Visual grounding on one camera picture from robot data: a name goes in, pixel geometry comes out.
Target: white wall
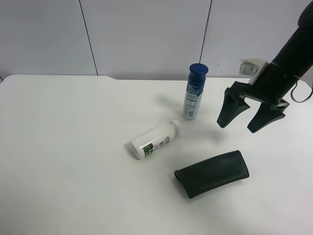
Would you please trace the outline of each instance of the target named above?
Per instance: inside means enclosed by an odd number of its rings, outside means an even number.
[[[99,75],[187,79],[210,0],[82,0]]]
[[[96,74],[78,0],[1,0],[0,76],[11,74]]]
[[[202,63],[209,75],[238,75],[240,59],[274,59],[311,0],[213,0]],[[304,78],[313,78],[313,70]]]

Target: blue and white can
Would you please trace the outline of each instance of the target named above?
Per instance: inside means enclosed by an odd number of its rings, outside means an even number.
[[[203,64],[193,64],[189,67],[190,74],[186,89],[186,96],[182,115],[188,120],[195,119],[200,107],[205,77],[209,72]]]

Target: black case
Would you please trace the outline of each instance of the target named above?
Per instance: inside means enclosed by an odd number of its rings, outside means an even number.
[[[174,172],[191,199],[214,188],[249,177],[239,150],[193,164]]]

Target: blue cap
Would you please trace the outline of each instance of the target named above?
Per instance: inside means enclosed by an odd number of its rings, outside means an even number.
[[[209,69],[207,66],[197,63],[193,64],[189,67],[190,74],[189,74],[189,79],[196,79],[199,81],[205,81],[205,77],[207,72],[209,72]]]

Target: white bottle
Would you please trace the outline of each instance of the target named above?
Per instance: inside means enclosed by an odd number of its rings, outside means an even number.
[[[166,146],[181,131],[179,121],[157,126],[131,141],[132,151],[138,159],[143,159]]]

